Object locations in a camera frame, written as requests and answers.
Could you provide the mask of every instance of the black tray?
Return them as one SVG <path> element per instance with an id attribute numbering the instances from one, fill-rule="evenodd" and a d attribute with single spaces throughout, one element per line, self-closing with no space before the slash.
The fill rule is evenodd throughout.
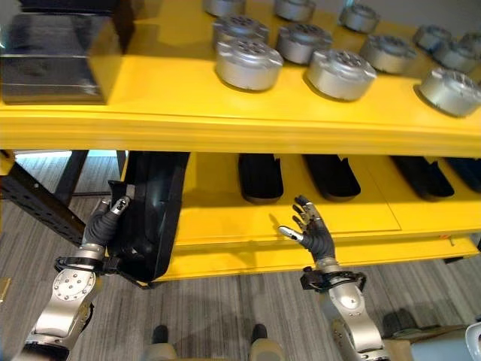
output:
<path id="1" fill-rule="evenodd" d="M 437 162 L 429 163 L 423 156 L 391 158 L 419 197 L 433 202 L 454 195 L 454 189 Z"/>
<path id="2" fill-rule="evenodd" d="M 481 159 L 446 158 L 446 161 L 468 187 L 481 193 Z"/>
<path id="3" fill-rule="evenodd" d="M 127 278 L 150 282 L 167 271 L 188 159 L 188 153 L 130 152 L 125 181 L 109 182 L 113 202 L 132 199 L 107 248 L 121 259 L 119 271 Z M 128 185 L 135 186 L 133 198 Z"/>
<path id="4" fill-rule="evenodd" d="M 361 193 L 347 158 L 340 160 L 339 156 L 323 154 L 304 154 L 303 157 L 317 190 L 325 199 L 346 202 Z"/>
<path id="5" fill-rule="evenodd" d="M 284 193 L 280 159 L 273 154 L 240 154 L 238 166 L 240 191 L 248 202 L 273 203 Z"/>

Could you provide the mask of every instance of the black container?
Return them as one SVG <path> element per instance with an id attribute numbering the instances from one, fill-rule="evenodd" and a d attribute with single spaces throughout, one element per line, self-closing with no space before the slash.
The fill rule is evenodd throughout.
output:
<path id="1" fill-rule="evenodd" d="M 97 13 L 111 12 L 119 0 L 19 0 L 22 11 L 58 13 Z"/>
<path id="2" fill-rule="evenodd" d="M 124 182 L 110 181 L 112 202 L 131 197 L 114 240 L 107 249 L 120 258 L 119 271 L 150 282 L 166 273 L 182 207 L 188 153 L 130 152 Z M 128 186 L 135 186 L 132 198 Z"/>
<path id="3" fill-rule="evenodd" d="M 481 159 L 446 158 L 446 161 L 468 187 L 481 193 Z"/>
<path id="4" fill-rule="evenodd" d="M 134 34 L 132 0 L 20 0 L 24 13 L 97 14 L 112 18 L 123 52 Z"/>
<path id="5" fill-rule="evenodd" d="M 429 163 L 423 156 L 391 158 L 419 197 L 433 202 L 454 195 L 454 189 L 437 162 Z"/>
<path id="6" fill-rule="evenodd" d="M 122 51 L 110 17 L 19 14 L 2 33 L 7 104 L 105 104 Z"/>
<path id="7" fill-rule="evenodd" d="M 238 167 L 240 191 L 248 202 L 274 203 L 284 193 L 280 159 L 273 154 L 240 154 Z"/>
<path id="8" fill-rule="evenodd" d="M 317 190 L 332 202 L 346 202 L 361 193 L 361 186 L 347 158 L 336 155 L 304 154 L 304 160 Z"/>

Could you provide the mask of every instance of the white wall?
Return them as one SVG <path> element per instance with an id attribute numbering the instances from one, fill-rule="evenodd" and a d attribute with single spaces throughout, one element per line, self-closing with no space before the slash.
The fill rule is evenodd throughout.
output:
<path id="1" fill-rule="evenodd" d="M 344 0 L 316 2 L 319 8 L 338 13 Z M 414 26 L 433 23 L 447 28 L 454 35 L 481 31 L 481 0 L 362 0 L 362 2 L 376 9 L 383 19 L 396 23 Z M 0 25 L 7 23 L 16 9 L 17 0 L 0 0 Z"/>

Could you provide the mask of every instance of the person's leg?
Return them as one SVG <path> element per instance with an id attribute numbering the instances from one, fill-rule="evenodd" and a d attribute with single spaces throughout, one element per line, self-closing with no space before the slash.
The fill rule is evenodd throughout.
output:
<path id="1" fill-rule="evenodd" d="M 264 325 L 254 327 L 252 346 L 249 353 L 249 361 L 286 361 L 281 346 L 268 339 L 268 332 Z"/>
<path id="2" fill-rule="evenodd" d="M 177 359 L 174 346 L 168 343 L 167 326 L 157 326 L 153 331 L 152 344 L 145 350 L 142 361 Z"/>

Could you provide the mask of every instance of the black metal frame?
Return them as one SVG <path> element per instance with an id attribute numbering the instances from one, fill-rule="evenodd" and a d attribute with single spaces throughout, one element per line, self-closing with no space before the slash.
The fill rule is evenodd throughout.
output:
<path id="1" fill-rule="evenodd" d="M 21 165 L 14 164 L 8 175 L 2 177 L 0 187 L 6 199 L 10 199 L 36 220 L 72 244 L 78 246 L 82 243 L 85 223 Z"/>
<path id="2" fill-rule="evenodd" d="M 55 197 L 64 205 L 69 205 L 82 173 L 88 150 L 73 150 L 55 189 Z"/>

